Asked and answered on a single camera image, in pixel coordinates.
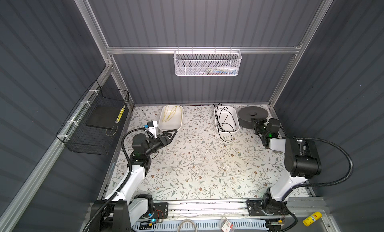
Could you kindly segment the black cable spool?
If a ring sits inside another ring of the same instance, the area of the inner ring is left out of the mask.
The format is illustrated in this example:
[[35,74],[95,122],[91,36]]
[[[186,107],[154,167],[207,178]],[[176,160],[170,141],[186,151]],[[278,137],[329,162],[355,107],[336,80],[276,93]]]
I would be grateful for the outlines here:
[[239,125],[245,129],[254,129],[255,122],[264,121],[269,116],[267,110],[257,107],[248,106],[243,107],[238,112]]

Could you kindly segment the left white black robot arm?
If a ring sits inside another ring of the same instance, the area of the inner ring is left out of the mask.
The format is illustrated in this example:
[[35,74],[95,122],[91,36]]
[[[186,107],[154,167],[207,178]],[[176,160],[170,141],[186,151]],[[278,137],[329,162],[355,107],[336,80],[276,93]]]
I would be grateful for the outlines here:
[[[125,139],[133,132],[140,131],[133,138],[134,154],[128,155]],[[110,224],[111,232],[133,232],[140,217],[151,214],[154,210],[153,197],[137,195],[134,192],[142,183],[151,166],[151,155],[169,145],[177,134],[176,129],[164,131],[155,137],[147,127],[128,131],[122,138],[121,145],[127,159],[127,171],[123,180],[104,200],[95,201],[91,208],[91,217],[83,228],[84,232],[101,232],[102,224]]]

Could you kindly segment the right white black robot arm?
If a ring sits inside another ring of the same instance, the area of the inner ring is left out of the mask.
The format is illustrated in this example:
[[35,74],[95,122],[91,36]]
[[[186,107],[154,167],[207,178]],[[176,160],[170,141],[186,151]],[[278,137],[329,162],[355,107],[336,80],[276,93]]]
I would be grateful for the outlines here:
[[[249,215],[253,217],[260,215],[292,216],[294,222],[284,229],[287,231],[298,223],[297,217],[287,207],[289,195],[295,189],[302,187],[330,187],[345,182],[353,173],[353,160],[343,148],[325,139],[315,137],[278,138],[280,122],[277,119],[253,118],[251,122],[255,134],[259,136],[265,148],[283,152],[285,171],[279,180],[266,190],[260,201],[247,200],[247,209]],[[339,150],[346,157],[349,168],[342,178],[327,183],[306,183],[314,176],[318,176],[322,171],[316,142],[328,144]]]

